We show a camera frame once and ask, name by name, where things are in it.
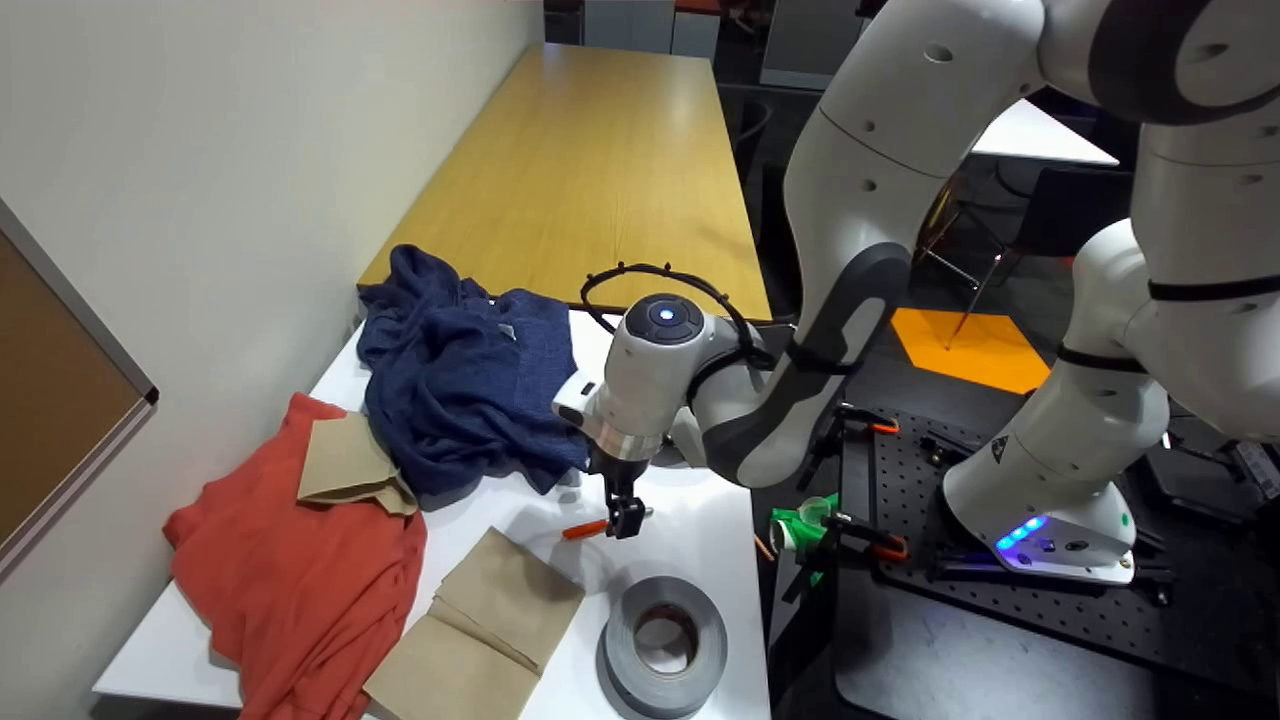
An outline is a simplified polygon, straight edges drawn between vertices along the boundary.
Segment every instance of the blue cloth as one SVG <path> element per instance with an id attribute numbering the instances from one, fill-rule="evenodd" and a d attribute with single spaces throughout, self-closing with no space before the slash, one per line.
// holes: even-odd
<path id="1" fill-rule="evenodd" d="M 537 490 L 584 466 L 589 443 L 552 408 L 577 371 L 566 302 L 531 290 L 490 301 L 443 258 L 401 242 L 365 308 L 367 429 L 420 496 L 463 496 L 513 461 Z"/>

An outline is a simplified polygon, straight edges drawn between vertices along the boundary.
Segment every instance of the brown paper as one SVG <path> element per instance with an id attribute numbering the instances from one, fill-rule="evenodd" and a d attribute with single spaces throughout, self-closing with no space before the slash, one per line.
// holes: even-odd
<path id="1" fill-rule="evenodd" d="M 417 516 L 417 496 L 401 481 L 389 453 L 367 433 L 359 413 L 318 419 L 303 461 L 303 481 L 298 488 L 303 503 L 359 503 L 377 501 L 394 516 Z"/>
<path id="2" fill-rule="evenodd" d="M 557 567 L 485 530 L 365 688 L 401 720 L 519 717 L 582 600 Z"/>

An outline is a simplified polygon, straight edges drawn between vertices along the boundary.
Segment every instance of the red cloth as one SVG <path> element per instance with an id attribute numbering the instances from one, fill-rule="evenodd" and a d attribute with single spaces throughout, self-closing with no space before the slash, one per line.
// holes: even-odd
<path id="1" fill-rule="evenodd" d="M 165 525 L 173 580 L 240 668 L 250 720 L 359 717 L 426 562 L 420 516 L 298 503 L 314 419 L 330 414 L 345 413 L 292 396 L 282 433 Z"/>

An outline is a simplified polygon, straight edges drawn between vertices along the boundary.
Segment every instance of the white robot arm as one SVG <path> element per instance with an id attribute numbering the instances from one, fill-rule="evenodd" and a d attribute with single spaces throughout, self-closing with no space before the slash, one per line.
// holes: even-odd
<path id="1" fill-rule="evenodd" d="M 1018 96 L 1051 82 L 1146 122 L 1137 209 L 1075 258 L 1051 381 L 945 475 L 945 501 L 1011 572 L 1128 585 L 1137 527 L 1112 475 L 1161 439 L 1165 389 L 1228 436 L 1280 436 L 1270 27 L 1274 0 L 883 4 L 788 161 L 804 278 L 791 349 L 776 367 L 733 362 L 733 325 L 678 297 L 635 302 L 584 405 L 584 433 L 625 466 L 614 488 L 632 496 L 678 414 L 722 475 L 791 481 L 892 310 L 936 192 Z"/>

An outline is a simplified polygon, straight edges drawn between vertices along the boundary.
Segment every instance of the roll of tape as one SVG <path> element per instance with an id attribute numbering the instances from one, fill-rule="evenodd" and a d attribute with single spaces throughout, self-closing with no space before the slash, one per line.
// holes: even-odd
<path id="1" fill-rule="evenodd" d="M 649 575 L 614 600 L 595 670 L 622 717 L 693 717 L 717 693 L 729 634 L 717 604 L 682 575 Z"/>

